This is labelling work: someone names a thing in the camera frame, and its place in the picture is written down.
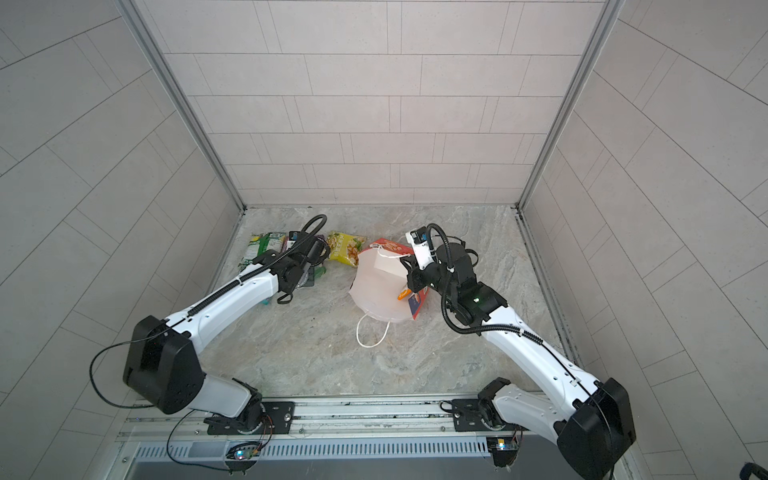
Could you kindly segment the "yellow green snack packet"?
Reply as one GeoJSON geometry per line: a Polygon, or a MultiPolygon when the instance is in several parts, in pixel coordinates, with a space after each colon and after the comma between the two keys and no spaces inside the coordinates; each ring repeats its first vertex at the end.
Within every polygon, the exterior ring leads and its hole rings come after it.
{"type": "Polygon", "coordinates": [[[365,247],[367,239],[362,236],[333,231],[327,236],[330,247],[328,259],[351,267],[358,266],[358,255],[365,247]]]}

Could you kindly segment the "red paper gift bag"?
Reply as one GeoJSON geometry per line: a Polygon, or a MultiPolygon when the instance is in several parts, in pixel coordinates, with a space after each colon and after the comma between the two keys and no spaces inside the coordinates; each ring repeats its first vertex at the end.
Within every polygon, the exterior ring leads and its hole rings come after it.
{"type": "Polygon", "coordinates": [[[411,247],[384,238],[373,241],[359,253],[357,273],[349,293],[364,312],[355,331],[361,347],[375,348],[386,338],[391,324],[418,318],[428,295],[427,288],[413,292],[407,299],[397,299],[398,294],[408,288],[407,272],[400,258],[411,254],[411,247]],[[373,345],[364,344],[360,338],[360,325],[366,318],[387,324],[382,338],[373,345]]]}

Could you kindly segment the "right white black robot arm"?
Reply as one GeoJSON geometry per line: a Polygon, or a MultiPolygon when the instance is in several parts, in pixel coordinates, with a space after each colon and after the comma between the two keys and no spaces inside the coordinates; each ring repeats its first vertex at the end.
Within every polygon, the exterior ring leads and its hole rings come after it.
{"type": "Polygon", "coordinates": [[[636,440],[629,395],[578,367],[536,334],[498,292],[478,281],[472,252],[460,242],[433,246],[425,230],[408,233],[401,258],[412,290],[433,289],[447,326],[478,335],[511,358],[540,388],[538,395],[505,378],[478,395],[475,417],[491,430],[515,425],[558,447],[583,479],[606,479],[636,440]]]}

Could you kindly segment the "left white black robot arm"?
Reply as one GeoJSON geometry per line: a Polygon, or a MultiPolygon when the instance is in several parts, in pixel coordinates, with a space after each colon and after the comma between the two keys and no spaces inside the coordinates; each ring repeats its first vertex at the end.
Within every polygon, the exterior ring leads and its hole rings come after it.
{"type": "Polygon", "coordinates": [[[164,319],[148,316],[134,328],[124,383],[165,414],[202,410],[243,423],[262,416],[257,389],[203,371],[199,354],[224,329],[262,301],[292,300],[309,270],[330,254],[327,242],[306,232],[284,252],[267,250],[224,286],[164,319]]]}

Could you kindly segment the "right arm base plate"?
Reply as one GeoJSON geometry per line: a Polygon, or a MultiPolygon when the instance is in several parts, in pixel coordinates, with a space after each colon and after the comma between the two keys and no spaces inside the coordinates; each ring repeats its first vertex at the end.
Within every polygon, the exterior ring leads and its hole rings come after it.
{"type": "Polygon", "coordinates": [[[526,431],[524,427],[517,424],[502,421],[493,423],[486,420],[481,414],[479,400],[476,398],[441,400],[439,408],[452,418],[456,432],[526,431]]]}

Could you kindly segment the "teal snack packet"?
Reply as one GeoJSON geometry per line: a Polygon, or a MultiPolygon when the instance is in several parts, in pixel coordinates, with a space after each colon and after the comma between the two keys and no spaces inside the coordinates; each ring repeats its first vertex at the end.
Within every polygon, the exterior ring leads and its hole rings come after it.
{"type": "Polygon", "coordinates": [[[326,268],[323,264],[317,266],[309,266],[299,283],[299,287],[312,288],[316,281],[320,279],[325,273],[326,268]]]}

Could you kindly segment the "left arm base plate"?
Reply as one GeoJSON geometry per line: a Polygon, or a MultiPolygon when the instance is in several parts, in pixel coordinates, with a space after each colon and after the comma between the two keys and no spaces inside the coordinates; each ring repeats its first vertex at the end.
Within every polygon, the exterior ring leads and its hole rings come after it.
{"type": "Polygon", "coordinates": [[[249,402],[234,418],[214,414],[204,420],[208,435],[287,434],[296,404],[290,401],[249,402]]]}

